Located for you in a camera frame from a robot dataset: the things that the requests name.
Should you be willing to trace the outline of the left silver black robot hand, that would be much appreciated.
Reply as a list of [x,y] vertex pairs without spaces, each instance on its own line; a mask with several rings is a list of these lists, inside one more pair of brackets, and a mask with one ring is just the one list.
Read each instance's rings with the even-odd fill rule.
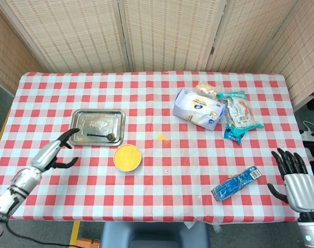
[[48,171],[50,168],[70,168],[78,160],[78,157],[73,158],[69,163],[57,162],[57,155],[60,149],[65,146],[69,149],[72,147],[68,144],[69,138],[78,133],[79,128],[73,128],[63,133],[58,139],[46,144],[32,159],[31,166],[39,169],[42,172]]

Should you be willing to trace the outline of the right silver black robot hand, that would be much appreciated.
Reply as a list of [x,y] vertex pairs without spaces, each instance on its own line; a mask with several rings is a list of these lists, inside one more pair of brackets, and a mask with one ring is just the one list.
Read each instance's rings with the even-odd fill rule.
[[281,194],[268,183],[271,194],[289,204],[295,212],[314,212],[314,178],[308,173],[303,158],[296,152],[290,153],[281,148],[271,154],[277,163],[286,190],[285,194]]

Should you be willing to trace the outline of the metal spoon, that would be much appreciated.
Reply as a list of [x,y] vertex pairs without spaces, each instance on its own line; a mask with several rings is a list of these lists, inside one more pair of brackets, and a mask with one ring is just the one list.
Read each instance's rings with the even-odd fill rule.
[[92,134],[92,133],[87,133],[87,136],[93,136],[93,137],[102,137],[106,138],[108,141],[113,142],[116,138],[114,133],[109,133],[107,135],[101,135],[101,134]]

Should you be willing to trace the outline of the rectangular stainless steel tray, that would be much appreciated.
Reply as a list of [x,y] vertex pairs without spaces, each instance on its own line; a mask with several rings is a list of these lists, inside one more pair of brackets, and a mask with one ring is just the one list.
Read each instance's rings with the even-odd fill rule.
[[[76,110],[72,115],[70,128],[80,131],[72,135],[69,142],[79,146],[118,146],[124,137],[125,113],[118,109],[88,109]],[[107,135],[114,133],[115,140],[87,136],[87,133]]]

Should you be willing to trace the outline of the bowl of yellow powder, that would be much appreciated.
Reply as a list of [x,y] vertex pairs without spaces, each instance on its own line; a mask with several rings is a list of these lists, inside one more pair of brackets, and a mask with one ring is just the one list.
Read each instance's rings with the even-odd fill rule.
[[123,172],[135,170],[141,163],[142,155],[140,150],[131,144],[120,146],[114,154],[114,165]]

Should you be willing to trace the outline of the long blue biscuit package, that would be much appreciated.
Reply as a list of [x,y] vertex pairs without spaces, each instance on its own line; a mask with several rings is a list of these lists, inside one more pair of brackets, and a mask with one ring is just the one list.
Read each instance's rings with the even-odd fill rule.
[[251,166],[240,174],[232,176],[211,190],[211,193],[217,202],[223,201],[233,194],[256,181],[262,176],[262,173],[256,166]]

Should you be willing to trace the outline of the small blue snack packet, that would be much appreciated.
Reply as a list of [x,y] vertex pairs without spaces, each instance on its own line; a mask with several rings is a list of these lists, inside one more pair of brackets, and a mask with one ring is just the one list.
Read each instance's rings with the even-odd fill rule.
[[225,129],[225,132],[224,132],[224,139],[228,139],[228,140],[232,140],[234,142],[236,142],[238,145],[241,144],[241,140],[243,138],[245,134],[240,134],[238,136],[234,135],[230,126],[229,125],[226,125],[226,129]]

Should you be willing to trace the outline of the orange box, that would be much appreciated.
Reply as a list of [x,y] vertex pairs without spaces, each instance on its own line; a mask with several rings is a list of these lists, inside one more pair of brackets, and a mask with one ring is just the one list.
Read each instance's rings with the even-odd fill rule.
[[76,241],[76,245],[83,247],[83,248],[99,248],[100,241],[99,240],[92,240],[86,238],[79,238]]

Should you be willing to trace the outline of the teal clear snack bag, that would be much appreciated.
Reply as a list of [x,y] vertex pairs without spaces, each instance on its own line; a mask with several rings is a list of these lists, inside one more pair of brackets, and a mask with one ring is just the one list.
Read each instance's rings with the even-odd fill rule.
[[228,125],[235,136],[264,127],[252,113],[244,91],[220,92],[216,97],[226,106]]

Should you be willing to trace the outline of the red white checkered tablecloth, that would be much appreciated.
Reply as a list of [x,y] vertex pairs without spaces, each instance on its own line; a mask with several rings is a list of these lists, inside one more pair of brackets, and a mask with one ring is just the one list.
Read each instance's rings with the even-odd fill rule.
[[[247,132],[238,145],[224,139],[225,119],[208,131],[174,116],[179,90],[192,89],[200,80],[225,92],[244,91],[264,127]],[[59,162],[78,157],[76,164],[45,172],[13,219],[233,223],[298,217],[267,186],[285,190],[271,151],[282,148],[306,157],[282,75],[26,73],[0,142],[0,196],[44,145],[69,130],[78,109],[122,110],[123,143],[140,149],[139,167],[118,170],[115,147],[63,148]],[[160,133],[169,142],[158,141]],[[260,170],[260,178],[223,201],[215,200],[213,188],[251,166]]]

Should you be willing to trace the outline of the light purple food bag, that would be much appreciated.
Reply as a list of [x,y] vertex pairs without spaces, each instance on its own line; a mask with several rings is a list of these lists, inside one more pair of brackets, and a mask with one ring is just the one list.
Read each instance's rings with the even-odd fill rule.
[[173,114],[197,126],[213,131],[225,114],[225,104],[183,88],[174,101]]

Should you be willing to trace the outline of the dark blue chair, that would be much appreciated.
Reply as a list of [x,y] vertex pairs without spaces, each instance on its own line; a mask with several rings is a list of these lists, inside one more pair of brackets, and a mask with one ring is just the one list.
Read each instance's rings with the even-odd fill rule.
[[210,248],[210,237],[204,222],[106,222],[100,248]]

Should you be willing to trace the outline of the clear beige bread packet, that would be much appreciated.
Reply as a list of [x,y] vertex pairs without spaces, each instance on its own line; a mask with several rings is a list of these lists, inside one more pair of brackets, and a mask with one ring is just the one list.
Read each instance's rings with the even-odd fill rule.
[[217,94],[221,91],[220,87],[211,86],[208,82],[200,80],[196,87],[194,88],[194,92],[200,96],[207,97],[212,100],[217,100]]

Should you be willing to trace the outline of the beige woven folding screen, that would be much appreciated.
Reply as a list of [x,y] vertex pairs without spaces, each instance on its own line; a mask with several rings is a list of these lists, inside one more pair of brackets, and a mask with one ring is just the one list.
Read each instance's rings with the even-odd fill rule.
[[48,72],[275,73],[314,100],[314,0],[0,0],[6,26]]

